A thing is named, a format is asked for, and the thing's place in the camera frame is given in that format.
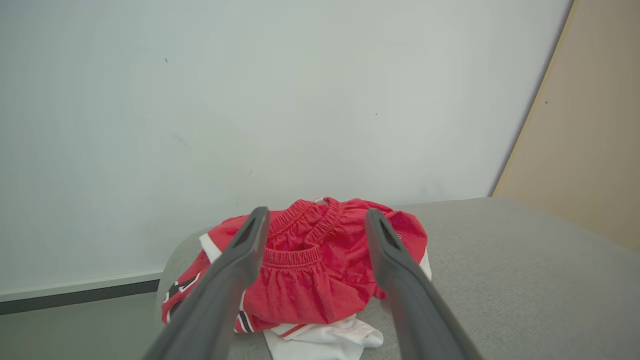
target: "baseboard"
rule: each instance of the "baseboard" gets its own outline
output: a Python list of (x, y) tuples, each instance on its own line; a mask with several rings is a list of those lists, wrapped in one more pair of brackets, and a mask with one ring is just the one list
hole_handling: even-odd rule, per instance
[(156, 292), (159, 282), (160, 280), (135, 282), (133, 284), (111, 286), (108, 288), (0, 302), (0, 315), (106, 300), (135, 294), (154, 293)]
[(0, 304), (8, 301), (33, 299), (39, 297), (49, 297), (67, 293), (77, 293), (80, 291), (96, 290), (102, 288), (113, 288), (128, 284), (156, 281), (160, 279), (162, 270), (138, 272), (108, 277), (98, 277), (94, 279), (61, 282), (46, 286), (34, 286), (31, 288), (21, 288), (0, 291)]

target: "elastic waistband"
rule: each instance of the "elastic waistband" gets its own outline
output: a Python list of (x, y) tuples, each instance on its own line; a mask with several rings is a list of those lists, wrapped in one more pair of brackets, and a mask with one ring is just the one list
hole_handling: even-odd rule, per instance
[(329, 203), (329, 211), (326, 212), (323, 219), (309, 232), (307, 241), (319, 245), (324, 237), (327, 236), (338, 223), (342, 215), (342, 204), (331, 197), (325, 197), (324, 200)]
[(269, 225), (269, 237), (276, 236), (278, 233), (287, 229), (291, 224), (298, 221), (298, 219), (314, 205), (316, 204), (305, 200), (298, 200), (294, 202), (288, 209), (278, 215), (278, 217), (271, 219), (271, 224)]
[(320, 261), (320, 248), (314, 246), (299, 251), (264, 249), (262, 264), (279, 268), (300, 268)]

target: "gray fabric surface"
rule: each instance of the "gray fabric surface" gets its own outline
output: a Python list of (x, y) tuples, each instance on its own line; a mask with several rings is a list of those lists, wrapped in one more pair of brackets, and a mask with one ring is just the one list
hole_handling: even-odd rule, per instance
[[(422, 222), (433, 284), (485, 359), (640, 359), (638, 254), (509, 199), (395, 208)], [(158, 303), (205, 231), (172, 255)], [(358, 317), (385, 336), (362, 359), (399, 359), (381, 302), (372, 299)], [(270, 359), (260, 334), (235, 337), (229, 359)]]

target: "red shorts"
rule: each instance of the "red shorts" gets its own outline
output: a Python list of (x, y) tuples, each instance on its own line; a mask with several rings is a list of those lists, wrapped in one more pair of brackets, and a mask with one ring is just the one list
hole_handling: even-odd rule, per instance
[[(332, 323), (364, 309), (371, 296), (384, 297), (369, 258), (364, 227), (369, 208), (385, 214), (419, 262), (427, 234), (415, 216), (360, 199), (324, 198), (322, 204), (298, 200), (286, 210), (271, 212), (262, 268), (241, 301), (236, 332), (257, 332), (281, 323)], [(246, 218), (228, 219), (201, 237), (203, 251), (165, 296), (164, 322)]]

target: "black baseboard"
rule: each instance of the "black baseboard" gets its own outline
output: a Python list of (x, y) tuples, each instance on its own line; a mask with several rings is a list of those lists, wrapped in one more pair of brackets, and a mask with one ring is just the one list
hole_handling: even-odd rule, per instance
[(82, 302), (112, 299), (114, 297), (123, 297), (142, 293), (155, 293), (159, 282), (160, 280), (151, 280), (136, 282), (134, 284), (112, 286), (110, 288), (84, 290), (77, 291), (75, 293), (0, 302), (0, 315), (47, 309), (48, 307), (80, 304)]

